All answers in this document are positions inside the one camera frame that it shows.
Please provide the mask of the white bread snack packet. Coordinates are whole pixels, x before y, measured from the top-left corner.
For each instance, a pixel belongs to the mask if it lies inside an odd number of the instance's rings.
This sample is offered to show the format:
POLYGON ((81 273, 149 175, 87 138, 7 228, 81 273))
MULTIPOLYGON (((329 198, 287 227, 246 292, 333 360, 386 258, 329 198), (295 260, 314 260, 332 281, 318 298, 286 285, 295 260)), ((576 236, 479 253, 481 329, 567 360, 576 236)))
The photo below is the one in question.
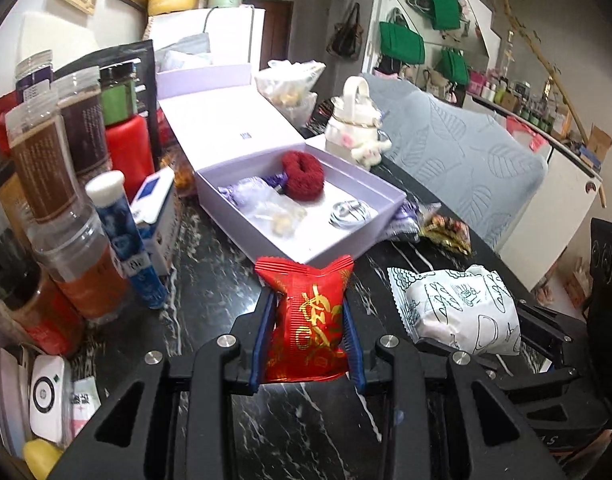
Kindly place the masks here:
POLYGON ((497 272, 474 264, 464 271, 424 273, 389 268, 387 275, 402 325, 413 340, 433 339, 470 354, 520 353, 518 311, 497 272))

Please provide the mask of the green brown snack packet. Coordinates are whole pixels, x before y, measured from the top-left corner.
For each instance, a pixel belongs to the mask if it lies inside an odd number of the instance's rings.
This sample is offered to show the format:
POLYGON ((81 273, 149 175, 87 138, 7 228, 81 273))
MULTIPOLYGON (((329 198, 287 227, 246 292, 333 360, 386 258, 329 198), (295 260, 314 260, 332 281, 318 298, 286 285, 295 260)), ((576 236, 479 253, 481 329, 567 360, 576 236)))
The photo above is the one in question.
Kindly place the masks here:
POLYGON ((454 218, 434 214, 422 226, 420 237, 425 237, 431 242, 457 254, 470 256, 472 252, 469 227, 464 222, 454 218))

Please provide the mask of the red gold candy packet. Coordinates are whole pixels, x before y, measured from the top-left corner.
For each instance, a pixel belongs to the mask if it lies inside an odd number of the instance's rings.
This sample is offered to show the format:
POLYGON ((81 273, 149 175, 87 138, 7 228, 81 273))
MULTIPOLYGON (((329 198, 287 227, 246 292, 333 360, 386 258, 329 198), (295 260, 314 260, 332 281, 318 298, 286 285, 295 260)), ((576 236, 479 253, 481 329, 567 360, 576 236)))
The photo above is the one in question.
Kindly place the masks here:
POLYGON ((347 372, 343 302, 353 268, 349 255, 322 269, 285 258, 257 259, 256 273, 279 295, 265 382, 325 382, 347 372))

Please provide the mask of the dark red fluffy scrunchie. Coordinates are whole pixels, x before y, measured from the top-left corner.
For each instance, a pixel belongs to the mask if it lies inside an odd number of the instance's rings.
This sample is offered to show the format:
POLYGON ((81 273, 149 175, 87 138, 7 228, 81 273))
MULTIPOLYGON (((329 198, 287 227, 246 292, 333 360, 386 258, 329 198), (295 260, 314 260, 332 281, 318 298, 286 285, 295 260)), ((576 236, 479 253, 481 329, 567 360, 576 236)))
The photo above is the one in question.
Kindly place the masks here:
POLYGON ((285 193, 292 200, 318 200, 324 185, 324 171, 319 159, 305 152, 289 151, 282 156, 281 162, 286 175, 285 193))

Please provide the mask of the silver purple snack packet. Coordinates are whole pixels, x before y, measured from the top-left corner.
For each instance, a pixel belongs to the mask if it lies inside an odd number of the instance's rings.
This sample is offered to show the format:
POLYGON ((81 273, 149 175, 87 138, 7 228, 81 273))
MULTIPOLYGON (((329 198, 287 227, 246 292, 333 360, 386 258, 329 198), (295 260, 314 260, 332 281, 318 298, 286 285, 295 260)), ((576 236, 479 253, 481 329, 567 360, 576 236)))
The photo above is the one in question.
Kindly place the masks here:
POLYGON ((441 203, 425 204, 417 200, 405 200, 382 231, 379 241, 416 242, 422 229, 431 221, 434 214, 438 213, 441 206, 441 203))

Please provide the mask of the brown spice jar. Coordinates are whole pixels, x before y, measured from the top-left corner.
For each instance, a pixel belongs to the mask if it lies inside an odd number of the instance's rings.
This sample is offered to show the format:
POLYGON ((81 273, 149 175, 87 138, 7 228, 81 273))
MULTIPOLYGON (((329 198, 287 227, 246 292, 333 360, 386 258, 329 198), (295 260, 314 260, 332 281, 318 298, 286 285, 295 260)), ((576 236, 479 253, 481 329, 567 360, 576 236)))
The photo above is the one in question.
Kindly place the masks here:
POLYGON ((28 205, 24 230, 60 291, 88 322, 102 324, 116 317, 128 283, 77 182, 58 102, 48 90, 6 114, 9 148, 28 205))

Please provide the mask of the grey leaf pattern chair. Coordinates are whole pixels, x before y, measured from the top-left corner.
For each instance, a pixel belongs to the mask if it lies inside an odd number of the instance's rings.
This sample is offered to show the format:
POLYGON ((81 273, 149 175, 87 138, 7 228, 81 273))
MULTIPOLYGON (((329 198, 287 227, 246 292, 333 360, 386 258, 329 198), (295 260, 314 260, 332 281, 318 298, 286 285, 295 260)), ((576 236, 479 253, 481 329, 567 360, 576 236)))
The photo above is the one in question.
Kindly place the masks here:
POLYGON ((406 80, 365 74, 392 141, 385 157, 491 248, 504 242, 547 174, 545 159, 492 116, 455 107, 406 80))

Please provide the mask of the white blue medicine box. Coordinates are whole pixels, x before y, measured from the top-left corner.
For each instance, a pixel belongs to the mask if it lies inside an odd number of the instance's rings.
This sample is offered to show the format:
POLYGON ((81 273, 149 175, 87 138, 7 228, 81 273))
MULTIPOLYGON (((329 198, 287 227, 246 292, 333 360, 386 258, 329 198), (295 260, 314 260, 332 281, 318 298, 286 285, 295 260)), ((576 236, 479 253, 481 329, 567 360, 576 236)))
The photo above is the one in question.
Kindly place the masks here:
POLYGON ((168 275, 181 216, 174 170, 164 167, 147 177, 130 208, 156 273, 168 275))

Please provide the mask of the lilac open gift box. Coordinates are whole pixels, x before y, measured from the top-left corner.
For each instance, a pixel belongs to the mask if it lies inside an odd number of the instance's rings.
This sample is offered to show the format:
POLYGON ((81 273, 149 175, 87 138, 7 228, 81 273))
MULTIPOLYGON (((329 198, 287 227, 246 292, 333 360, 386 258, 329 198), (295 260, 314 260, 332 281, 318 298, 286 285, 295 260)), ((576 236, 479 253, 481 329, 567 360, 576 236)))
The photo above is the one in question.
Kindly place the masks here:
POLYGON ((195 173, 201 206, 251 260, 289 258, 325 266, 361 256, 381 237, 406 198, 375 174, 305 141, 256 90, 251 66, 171 70, 156 76, 157 101, 195 173), (300 151, 323 166, 323 196, 306 205, 291 236, 246 218, 220 189, 282 169, 282 156, 300 151))

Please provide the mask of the red plastic container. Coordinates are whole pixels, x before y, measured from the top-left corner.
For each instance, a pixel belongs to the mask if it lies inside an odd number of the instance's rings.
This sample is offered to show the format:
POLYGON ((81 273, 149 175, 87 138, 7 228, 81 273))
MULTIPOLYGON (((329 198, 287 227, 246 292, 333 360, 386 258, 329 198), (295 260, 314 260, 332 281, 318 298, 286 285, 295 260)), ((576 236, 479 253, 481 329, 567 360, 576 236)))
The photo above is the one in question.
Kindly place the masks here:
POLYGON ((131 202, 143 181, 155 172, 146 118, 136 115, 109 126, 105 134, 113 168, 124 174, 124 189, 131 202))

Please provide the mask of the cream cartoon kettle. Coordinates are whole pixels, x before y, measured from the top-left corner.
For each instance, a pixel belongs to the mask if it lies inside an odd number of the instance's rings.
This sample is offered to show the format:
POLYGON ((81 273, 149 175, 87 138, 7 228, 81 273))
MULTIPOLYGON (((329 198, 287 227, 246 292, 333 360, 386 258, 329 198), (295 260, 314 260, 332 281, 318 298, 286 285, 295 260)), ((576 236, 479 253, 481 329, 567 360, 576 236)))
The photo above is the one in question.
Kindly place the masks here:
POLYGON ((365 170, 379 165, 392 141, 382 131, 382 113, 370 98, 368 81, 348 77, 342 94, 331 102, 333 112, 324 132, 326 150, 365 170))

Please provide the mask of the green tote bag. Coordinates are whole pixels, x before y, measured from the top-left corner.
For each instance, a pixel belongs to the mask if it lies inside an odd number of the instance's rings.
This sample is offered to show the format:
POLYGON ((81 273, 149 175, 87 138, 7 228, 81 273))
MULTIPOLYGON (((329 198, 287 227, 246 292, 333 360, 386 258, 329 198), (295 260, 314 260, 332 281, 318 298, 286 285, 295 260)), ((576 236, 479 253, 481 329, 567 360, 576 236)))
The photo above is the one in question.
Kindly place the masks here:
POLYGON ((381 22, 380 50, 382 55, 408 65, 420 65, 425 61, 423 38, 409 28, 390 22, 381 22))

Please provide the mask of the clear plastic food bag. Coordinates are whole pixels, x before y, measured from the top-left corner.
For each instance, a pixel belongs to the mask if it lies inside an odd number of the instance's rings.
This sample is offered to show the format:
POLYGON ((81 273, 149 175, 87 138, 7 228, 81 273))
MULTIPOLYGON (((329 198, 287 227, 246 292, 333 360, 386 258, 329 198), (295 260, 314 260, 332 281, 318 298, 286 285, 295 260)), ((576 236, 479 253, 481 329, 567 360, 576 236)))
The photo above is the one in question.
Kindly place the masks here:
POLYGON ((306 125, 317 102, 314 85, 326 69, 318 61, 271 60, 254 81, 257 91, 295 128, 306 125))

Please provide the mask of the black menu stand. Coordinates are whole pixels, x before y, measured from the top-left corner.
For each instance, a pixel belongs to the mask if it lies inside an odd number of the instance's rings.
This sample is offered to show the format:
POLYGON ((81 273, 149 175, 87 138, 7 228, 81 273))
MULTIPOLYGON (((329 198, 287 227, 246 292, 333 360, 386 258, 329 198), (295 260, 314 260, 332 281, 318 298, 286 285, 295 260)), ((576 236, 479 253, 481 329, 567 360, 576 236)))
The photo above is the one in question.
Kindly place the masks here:
POLYGON ((60 79, 90 67, 99 69, 102 112, 107 127, 128 122, 135 116, 146 121, 146 133, 142 135, 150 158, 146 166, 154 171, 162 147, 157 130, 153 42, 140 40, 85 54, 58 68, 54 78, 60 79))

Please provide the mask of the white mini fridge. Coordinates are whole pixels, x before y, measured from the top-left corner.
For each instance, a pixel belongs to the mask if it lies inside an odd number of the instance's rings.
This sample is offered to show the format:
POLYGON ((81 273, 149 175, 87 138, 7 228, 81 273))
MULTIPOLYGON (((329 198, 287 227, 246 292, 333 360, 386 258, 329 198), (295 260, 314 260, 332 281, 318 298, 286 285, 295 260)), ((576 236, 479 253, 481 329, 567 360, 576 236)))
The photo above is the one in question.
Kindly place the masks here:
POLYGON ((248 65, 257 72, 265 11, 254 6, 181 11, 149 18, 157 73, 248 65))

